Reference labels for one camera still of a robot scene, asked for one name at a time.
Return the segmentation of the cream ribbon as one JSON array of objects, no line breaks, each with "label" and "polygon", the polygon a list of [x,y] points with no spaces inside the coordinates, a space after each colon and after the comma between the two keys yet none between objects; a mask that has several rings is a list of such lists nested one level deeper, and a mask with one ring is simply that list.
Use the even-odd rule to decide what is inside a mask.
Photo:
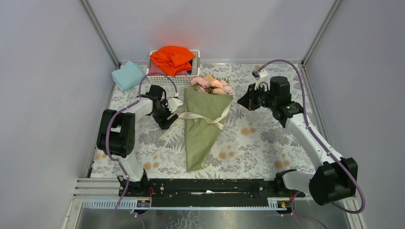
[{"label": "cream ribbon", "polygon": [[225,119],[230,111],[230,106],[231,103],[222,111],[221,115],[218,118],[210,119],[206,116],[200,115],[200,114],[195,114],[191,112],[183,112],[179,115],[179,118],[182,119],[182,121],[175,121],[172,126],[169,127],[168,130],[166,130],[161,136],[160,140],[166,138],[171,132],[173,132],[173,129],[176,127],[184,127],[185,123],[183,120],[193,120],[193,119],[201,119],[204,120],[208,124],[214,124],[218,129],[223,130],[224,129],[224,124],[220,123],[223,119]]}]

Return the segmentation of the green and orange wrapping paper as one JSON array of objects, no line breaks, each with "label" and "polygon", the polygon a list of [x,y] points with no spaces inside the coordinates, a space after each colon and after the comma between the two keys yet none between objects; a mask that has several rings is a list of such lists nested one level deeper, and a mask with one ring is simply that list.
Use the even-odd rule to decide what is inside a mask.
[{"label": "green and orange wrapping paper", "polygon": [[[224,80],[230,85],[228,78],[215,78],[208,74],[201,77],[207,82]],[[213,87],[205,88],[206,93],[198,92],[200,86],[190,86],[184,90],[184,112],[218,118],[222,111],[233,101],[233,95],[213,94]],[[184,140],[186,150],[186,171],[192,172],[204,169],[210,151],[222,130],[214,124],[208,124],[201,119],[184,120]]]}]

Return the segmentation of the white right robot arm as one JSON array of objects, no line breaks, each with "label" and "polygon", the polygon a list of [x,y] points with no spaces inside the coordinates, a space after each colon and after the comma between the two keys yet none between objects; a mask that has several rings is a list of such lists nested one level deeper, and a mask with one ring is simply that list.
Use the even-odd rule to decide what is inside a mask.
[{"label": "white right robot arm", "polygon": [[313,197],[318,205],[353,197],[356,193],[358,165],[353,158],[344,158],[320,136],[309,122],[302,105],[291,99],[287,77],[275,76],[268,83],[250,84],[238,104],[249,111],[260,107],[271,110],[309,156],[315,174],[290,169],[276,174],[277,188],[300,191]]}]

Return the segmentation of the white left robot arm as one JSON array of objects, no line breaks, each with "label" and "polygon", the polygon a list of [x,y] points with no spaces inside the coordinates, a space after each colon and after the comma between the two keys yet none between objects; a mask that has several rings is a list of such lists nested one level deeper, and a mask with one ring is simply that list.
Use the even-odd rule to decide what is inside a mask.
[{"label": "white left robot arm", "polygon": [[118,163],[127,181],[140,182],[146,172],[134,153],[136,123],[144,116],[151,116],[160,129],[167,130],[178,119],[175,111],[182,104],[177,90],[172,98],[167,98],[161,86],[152,85],[147,93],[140,94],[135,102],[124,108],[103,111],[97,148]]}]

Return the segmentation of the white plastic basket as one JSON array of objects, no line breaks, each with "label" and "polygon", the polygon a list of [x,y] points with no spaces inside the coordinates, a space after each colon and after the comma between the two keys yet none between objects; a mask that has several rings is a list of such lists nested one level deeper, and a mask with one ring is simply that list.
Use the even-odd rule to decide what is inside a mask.
[{"label": "white plastic basket", "polygon": [[[190,52],[194,54],[194,58],[191,61],[192,70],[188,75],[180,75],[180,76],[170,76],[172,81],[176,85],[187,85],[191,82],[194,77],[197,77],[201,73],[200,63],[201,63],[201,52],[197,49],[191,49]],[[147,79],[150,81],[151,84],[157,85],[168,85],[171,84],[170,80],[165,76],[161,75],[153,75],[148,76]]]}]

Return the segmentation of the pink cloth in basket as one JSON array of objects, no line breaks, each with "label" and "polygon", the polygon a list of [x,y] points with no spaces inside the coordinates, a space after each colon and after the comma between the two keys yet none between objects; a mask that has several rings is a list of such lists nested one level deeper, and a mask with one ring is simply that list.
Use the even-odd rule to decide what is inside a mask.
[{"label": "pink cloth in basket", "polygon": [[155,63],[151,62],[149,64],[149,72],[155,73],[152,76],[157,76],[158,74],[168,75],[168,76],[187,76],[189,75],[187,70],[179,71],[176,73],[166,73],[161,68],[159,68]]}]

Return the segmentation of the light blue folded towel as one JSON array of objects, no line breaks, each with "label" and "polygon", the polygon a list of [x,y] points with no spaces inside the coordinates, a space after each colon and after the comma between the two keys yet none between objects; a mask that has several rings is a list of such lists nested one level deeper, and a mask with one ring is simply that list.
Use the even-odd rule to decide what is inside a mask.
[{"label": "light blue folded towel", "polygon": [[114,83],[120,89],[120,91],[127,91],[137,86],[145,75],[145,71],[136,63],[131,61],[126,62],[112,72],[112,78]]}]

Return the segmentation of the orange cloth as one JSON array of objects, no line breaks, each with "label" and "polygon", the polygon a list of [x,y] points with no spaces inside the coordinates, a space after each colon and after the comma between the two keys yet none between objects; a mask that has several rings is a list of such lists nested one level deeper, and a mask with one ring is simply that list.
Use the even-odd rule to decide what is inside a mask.
[{"label": "orange cloth", "polygon": [[191,61],[195,54],[184,47],[164,46],[152,53],[152,62],[169,76],[188,75],[192,70]]}]

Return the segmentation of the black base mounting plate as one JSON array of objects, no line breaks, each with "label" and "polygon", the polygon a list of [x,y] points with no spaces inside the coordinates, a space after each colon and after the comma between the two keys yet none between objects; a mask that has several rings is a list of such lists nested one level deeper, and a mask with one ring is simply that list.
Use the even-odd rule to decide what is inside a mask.
[{"label": "black base mounting plate", "polygon": [[146,198],[152,207],[269,207],[270,198],[289,201],[296,193],[264,179],[160,179],[140,182],[118,177],[118,194]]}]

